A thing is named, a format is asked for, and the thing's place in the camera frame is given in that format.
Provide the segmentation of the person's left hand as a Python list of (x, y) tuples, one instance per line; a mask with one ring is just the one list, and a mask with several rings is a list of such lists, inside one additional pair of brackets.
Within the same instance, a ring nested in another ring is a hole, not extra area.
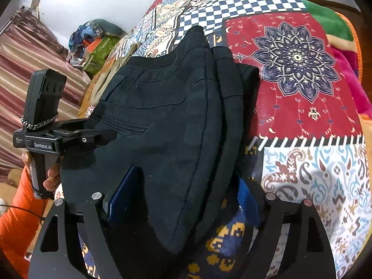
[[(31, 176), (30, 163), (32, 157), (26, 150), (22, 152), (21, 158), (27, 169), (28, 176)], [(60, 160), (56, 162), (47, 172), (47, 179), (44, 181), (43, 186), (49, 192), (55, 192), (60, 185)]]

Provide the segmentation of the orange sleeve left forearm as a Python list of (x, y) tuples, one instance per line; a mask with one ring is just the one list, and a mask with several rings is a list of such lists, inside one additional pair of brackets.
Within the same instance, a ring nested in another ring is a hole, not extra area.
[(25, 254), (44, 211), (44, 201), (34, 197), (32, 180), (24, 168), (12, 207), (1, 216), (1, 251), (22, 278), (28, 277), (30, 262)]

